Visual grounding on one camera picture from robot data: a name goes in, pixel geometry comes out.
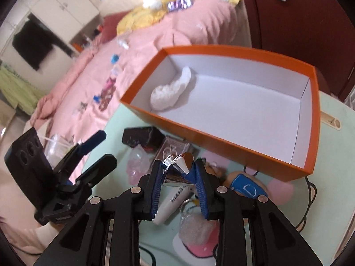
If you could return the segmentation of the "clear cup with lime lid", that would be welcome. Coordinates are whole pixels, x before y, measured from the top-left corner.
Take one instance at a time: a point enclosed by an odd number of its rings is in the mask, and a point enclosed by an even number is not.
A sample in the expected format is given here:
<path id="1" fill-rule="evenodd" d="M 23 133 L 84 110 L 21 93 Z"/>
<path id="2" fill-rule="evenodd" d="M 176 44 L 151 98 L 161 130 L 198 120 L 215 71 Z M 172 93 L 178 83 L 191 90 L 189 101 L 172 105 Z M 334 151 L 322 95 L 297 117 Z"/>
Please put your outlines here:
<path id="1" fill-rule="evenodd" d="M 39 140 L 44 146 L 45 156 L 52 168 L 55 168 L 74 146 L 73 142 L 58 134 L 54 134 L 52 137 L 39 136 Z"/>

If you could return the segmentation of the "blue cap small bottle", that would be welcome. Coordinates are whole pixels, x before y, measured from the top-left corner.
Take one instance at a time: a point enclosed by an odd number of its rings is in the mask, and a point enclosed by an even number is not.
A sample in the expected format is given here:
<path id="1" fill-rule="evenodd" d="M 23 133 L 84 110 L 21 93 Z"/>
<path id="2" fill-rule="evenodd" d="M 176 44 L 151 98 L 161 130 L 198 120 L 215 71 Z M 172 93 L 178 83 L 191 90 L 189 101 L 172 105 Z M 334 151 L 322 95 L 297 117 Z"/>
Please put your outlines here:
<path id="1" fill-rule="evenodd" d="M 101 97 L 100 97 L 100 96 L 94 96 L 94 97 L 93 97 L 93 100 L 94 100 L 96 103 L 100 103 L 100 102 L 101 102 Z"/>

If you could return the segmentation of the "dark red embossed box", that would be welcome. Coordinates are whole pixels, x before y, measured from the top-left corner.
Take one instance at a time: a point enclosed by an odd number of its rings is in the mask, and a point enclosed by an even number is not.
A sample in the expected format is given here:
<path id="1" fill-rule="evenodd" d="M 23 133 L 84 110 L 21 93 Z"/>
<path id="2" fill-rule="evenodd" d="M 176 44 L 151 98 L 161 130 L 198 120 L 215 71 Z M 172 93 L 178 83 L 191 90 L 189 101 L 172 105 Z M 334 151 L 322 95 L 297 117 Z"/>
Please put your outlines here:
<path id="1" fill-rule="evenodd" d="M 162 146 L 165 135 L 156 127 L 133 127 L 123 131 L 122 143 L 134 148 L 140 145 L 146 151 L 156 151 Z"/>

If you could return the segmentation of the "dark red pillow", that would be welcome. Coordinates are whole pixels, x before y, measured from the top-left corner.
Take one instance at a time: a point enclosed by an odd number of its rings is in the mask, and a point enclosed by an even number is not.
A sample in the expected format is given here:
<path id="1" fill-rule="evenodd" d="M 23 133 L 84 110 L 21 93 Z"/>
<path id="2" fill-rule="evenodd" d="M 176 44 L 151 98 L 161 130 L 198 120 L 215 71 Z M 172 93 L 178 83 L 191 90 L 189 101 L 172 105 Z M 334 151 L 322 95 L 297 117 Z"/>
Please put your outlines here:
<path id="1" fill-rule="evenodd" d="M 129 12 L 119 12 L 114 14 L 109 14 L 103 18 L 102 22 L 102 32 L 101 32 L 101 44 L 105 44 L 117 35 L 117 25 Z"/>

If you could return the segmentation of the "white fluffy cloth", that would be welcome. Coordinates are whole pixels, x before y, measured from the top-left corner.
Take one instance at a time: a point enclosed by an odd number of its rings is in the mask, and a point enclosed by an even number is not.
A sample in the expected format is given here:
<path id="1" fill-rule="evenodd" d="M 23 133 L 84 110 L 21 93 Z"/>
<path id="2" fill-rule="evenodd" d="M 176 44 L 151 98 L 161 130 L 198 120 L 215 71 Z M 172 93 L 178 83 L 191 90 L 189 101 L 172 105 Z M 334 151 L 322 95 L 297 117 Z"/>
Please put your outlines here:
<path id="1" fill-rule="evenodd" d="M 150 105 L 154 111 L 172 108 L 191 81 L 191 69 L 184 67 L 177 80 L 167 85 L 157 86 L 150 95 Z"/>

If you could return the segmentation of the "dark red wooden door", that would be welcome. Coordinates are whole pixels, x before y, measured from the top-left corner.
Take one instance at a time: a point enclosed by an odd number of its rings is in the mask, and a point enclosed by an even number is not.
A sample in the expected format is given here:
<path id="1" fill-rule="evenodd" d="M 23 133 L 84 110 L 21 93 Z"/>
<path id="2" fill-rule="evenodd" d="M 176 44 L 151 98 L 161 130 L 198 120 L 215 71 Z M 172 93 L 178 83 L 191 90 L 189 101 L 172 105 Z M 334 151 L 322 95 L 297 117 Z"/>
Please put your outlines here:
<path id="1" fill-rule="evenodd" d="M 337 0 L 244 0 L 253 48 L 299 59 L 345 100 L 354 88 L 354 25 Z"/>

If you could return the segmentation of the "light blue small toy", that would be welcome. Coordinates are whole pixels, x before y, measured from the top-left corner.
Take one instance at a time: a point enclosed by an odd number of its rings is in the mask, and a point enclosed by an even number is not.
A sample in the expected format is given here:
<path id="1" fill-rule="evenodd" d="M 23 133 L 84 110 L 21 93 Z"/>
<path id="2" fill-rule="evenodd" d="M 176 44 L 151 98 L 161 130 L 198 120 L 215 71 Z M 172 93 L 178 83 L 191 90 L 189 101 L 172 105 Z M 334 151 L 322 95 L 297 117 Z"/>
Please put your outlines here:
<path id="1" fill-rule="evenodd" d="M 114 55 L 112 55 L 110 62 L 112 65 L 114 65 L 119 61 L 119 59 L 120 59 L 120 56 L 117 54 L 114 54 Z"/>

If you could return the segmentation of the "white charger plug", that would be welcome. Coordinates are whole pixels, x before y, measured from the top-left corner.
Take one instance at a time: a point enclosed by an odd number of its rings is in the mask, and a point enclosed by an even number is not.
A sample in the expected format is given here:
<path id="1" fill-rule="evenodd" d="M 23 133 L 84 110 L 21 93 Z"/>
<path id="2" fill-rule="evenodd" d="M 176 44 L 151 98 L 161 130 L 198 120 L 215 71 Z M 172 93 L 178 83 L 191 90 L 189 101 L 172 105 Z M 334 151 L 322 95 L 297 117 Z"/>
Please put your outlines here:
<path id="1" fill-rule="evenodd" d="M 142 6 L 143 6 L 143 8 L 148 8 L 151 10 L 160 10 L 160 9 L 162 9 L 162 1 L 161 0 L 143 0 Z"/>

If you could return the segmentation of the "pink bed quilt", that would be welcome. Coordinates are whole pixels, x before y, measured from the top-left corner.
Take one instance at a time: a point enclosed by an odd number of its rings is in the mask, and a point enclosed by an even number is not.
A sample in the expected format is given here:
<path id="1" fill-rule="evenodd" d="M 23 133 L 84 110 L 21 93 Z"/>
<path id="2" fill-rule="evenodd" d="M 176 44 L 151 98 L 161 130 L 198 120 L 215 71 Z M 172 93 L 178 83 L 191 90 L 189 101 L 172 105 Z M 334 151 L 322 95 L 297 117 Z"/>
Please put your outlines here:
<path id="1" fill-rule="evenodd" d="M 48 136 L 58 134 L 74 142 L 86 141 L 98 130 L 103 130 L 120 105 L 120 99 L 146 64 L 165 47 L 182 45 L 228 45 L 233 39 L 226 36 L 212 38 L 198 33 L 196 37 L 169 28 L 162 31 L 160 26 L 134 31 L 120 36 L 129 49 L 117 43 L 117 38 L 101 44 L 98 36 L 85 49 L 74 64 L 53 87 L 42 97 L 32 114 L 29 124 L 35 129 L 47 124 Z M 112 55 L 120 56 L 112 65 Z M 120 73 L 116 79 L 110 71 L 118 66 Z M 103 87 L 113 82 L 116 91 L 107 109 L 101 112 L 99 103 L 93 100 L 100 96 Z"/>

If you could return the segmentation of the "brown snowflake card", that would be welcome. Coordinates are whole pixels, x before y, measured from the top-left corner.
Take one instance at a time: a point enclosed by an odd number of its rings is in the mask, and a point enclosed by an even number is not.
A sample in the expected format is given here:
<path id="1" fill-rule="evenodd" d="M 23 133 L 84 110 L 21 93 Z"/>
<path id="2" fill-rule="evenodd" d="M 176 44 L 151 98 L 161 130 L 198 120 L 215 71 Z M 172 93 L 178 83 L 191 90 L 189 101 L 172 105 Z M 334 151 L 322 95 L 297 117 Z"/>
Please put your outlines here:
<path id="1" fill-rule="evenodd" d="M 116 86 L 115 83 L 113 82 L 107 83 L 103 87 L 100 94 L 99 106 L 98 106 L 101 112 L 107 109 L 112 97 L 114 96 L 115 91 L 116 91 Z"/>

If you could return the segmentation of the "brown playing card box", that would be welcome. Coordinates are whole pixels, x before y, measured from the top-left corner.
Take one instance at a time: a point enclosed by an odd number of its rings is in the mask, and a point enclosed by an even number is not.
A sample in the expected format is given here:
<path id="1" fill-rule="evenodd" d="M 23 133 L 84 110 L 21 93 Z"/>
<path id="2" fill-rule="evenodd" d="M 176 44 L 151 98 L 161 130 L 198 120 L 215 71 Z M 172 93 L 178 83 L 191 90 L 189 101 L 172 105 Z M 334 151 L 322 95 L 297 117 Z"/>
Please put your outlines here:
<path id="1" fill-rule="evenodd" d="M 158 151 L 152 158 L 150 170 L 152 170 L 155 160 L 160 160 L 163 162 L 170 155 L 176 157 L 185 152 L 194 152 L 192 143 L 175 137 L 166 136 L 162 142 L 162 145 L 158 148 Z"/>

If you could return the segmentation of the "orange cardboard box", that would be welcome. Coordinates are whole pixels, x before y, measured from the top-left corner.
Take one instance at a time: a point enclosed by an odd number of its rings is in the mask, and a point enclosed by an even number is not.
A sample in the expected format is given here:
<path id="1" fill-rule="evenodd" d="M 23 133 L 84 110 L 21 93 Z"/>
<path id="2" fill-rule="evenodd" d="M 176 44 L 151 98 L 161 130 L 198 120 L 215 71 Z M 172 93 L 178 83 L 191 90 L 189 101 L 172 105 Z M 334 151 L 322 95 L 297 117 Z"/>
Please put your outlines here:
<path id="1" fill-rule="evenodd" d="M 189 67 L 174 107 L 155 111 L 152 91 Z M 282 181 L 313 173 L 320 138 L 314 66 L 277 53 L 226 45 L 160 50 L 121 102 L 143 121 Z"/>

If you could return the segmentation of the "small doll figure keychain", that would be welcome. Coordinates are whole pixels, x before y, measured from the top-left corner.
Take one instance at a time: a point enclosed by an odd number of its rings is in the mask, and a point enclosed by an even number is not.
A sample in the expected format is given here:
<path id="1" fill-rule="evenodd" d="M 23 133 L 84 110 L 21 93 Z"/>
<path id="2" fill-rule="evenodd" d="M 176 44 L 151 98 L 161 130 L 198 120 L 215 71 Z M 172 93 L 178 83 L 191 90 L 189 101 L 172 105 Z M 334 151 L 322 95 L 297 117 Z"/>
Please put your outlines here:
<path id="1" fill-rule="evenodd" d="M 195 197 L 191 197 L 183 201 L 179 209 L 181 213 L 184 213 L 184 212 L 189 212 L 196 207 L 200 207 L 199 200 Z"/>

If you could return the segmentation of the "yellow pillow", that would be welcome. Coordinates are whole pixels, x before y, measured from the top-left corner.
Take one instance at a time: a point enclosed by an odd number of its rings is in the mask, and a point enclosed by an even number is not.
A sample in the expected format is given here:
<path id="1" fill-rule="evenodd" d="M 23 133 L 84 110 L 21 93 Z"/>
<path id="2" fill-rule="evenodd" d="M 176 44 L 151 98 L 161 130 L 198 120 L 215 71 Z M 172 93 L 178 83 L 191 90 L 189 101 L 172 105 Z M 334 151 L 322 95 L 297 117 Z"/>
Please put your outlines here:
<path id="1" fill-rule="evenodd" d="M 160 26 L 196 37 L 198 33 L 212 38 L 226 36 L 233 39 L 238 32 L 238 4 L 241 0 L 194 0 L 186 10 L 169 13 L 167 4 L 174 0 L 161 0 L 162 9 L 135 7 L 117 25 L 117 36 Z"/>

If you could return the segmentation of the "mint green lap table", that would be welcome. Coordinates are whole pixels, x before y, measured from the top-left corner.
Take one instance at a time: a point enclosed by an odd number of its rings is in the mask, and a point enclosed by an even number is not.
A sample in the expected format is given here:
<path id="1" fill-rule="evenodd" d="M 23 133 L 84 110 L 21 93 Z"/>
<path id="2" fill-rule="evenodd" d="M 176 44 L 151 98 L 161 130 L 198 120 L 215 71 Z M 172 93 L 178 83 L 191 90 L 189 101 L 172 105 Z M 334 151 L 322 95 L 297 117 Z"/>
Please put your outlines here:
<path id="1" fill-rule="evenodd" d="M 354 264 L 354 111 L 321 93 L 321 110 L 340 122 L 340 129 L 321 125 L 314 173 L 283 183 L 262 173 L 256 178 L 267 186 L 270 197 L 289 221 L 301 229 L 303 238 L 324 265 Z M 126 107 L 119 107 L 107 124 L 106 140 L 89 156 L 87 165 L 104 154 L 116 156 L 118 164 L 95 186 L 93 193 L 113 198 L 129 188 L 126 166 L 129 148 L 121 142 L 125 127 L 143 121 Z"/>

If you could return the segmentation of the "white spray bottle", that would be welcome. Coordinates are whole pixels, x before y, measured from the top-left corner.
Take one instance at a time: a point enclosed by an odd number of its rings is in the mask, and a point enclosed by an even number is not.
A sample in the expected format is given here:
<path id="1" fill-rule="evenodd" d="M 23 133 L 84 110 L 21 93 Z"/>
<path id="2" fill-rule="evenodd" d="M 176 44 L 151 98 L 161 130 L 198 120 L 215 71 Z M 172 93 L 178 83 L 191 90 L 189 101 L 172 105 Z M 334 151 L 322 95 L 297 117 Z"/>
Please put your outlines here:
<path id="1" fill-rule="evenodd" d="M 123 49 L 128 50 L 129 49 L 129 45 L 125 40 L 122 39 L 118 39 L 117 43 L 119 46 L 123 47 Z"/>

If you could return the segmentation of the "white cream tube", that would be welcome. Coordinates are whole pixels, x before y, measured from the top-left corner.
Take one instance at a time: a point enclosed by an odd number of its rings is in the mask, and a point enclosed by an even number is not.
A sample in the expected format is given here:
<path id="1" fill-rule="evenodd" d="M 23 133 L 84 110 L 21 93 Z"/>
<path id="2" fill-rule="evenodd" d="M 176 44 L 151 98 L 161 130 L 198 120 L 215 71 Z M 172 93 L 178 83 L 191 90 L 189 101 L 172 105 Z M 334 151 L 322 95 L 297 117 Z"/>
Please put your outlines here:
<path id="1" fill-rule="evenodd" d="M 173 187 L 171 192 L 158 207 L 158 211 L 152 222 L 157 226 L 165 223 L 182 203 L 192 196 L 194 189 L 195 186 Z"/>

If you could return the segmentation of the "pink heart shaped box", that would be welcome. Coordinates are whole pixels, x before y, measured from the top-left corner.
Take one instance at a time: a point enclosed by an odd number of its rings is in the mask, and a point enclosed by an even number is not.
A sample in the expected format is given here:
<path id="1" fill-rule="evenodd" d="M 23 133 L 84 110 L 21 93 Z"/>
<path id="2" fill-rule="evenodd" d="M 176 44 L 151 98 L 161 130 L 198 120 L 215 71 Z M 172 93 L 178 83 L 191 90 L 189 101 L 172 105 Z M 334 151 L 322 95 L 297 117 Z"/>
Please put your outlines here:
<path id="1" fill-rule="evenodd" d="M 130 185 L 136 186 L 141 177 L 149 172 L 149 169 L 149 156 L 141 145 L 137 145 L 131 150 L 126 167 Z"/>

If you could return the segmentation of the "clear small bottle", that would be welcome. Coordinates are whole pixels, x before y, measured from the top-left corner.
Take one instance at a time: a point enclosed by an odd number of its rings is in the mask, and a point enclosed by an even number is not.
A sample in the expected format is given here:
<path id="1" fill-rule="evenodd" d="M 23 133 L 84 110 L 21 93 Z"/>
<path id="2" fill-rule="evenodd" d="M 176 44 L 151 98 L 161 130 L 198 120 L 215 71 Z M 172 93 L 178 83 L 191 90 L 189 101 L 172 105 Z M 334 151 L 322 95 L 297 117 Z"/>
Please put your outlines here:
<path id="1" fill-rule="evenodd" d="M 111 71 L 110 71 L 110 77 L 112 79 L 116 79 L 118 77 L 118 74 L 120 73 L 120 69 L 118 66 L 114 66 Z"/>

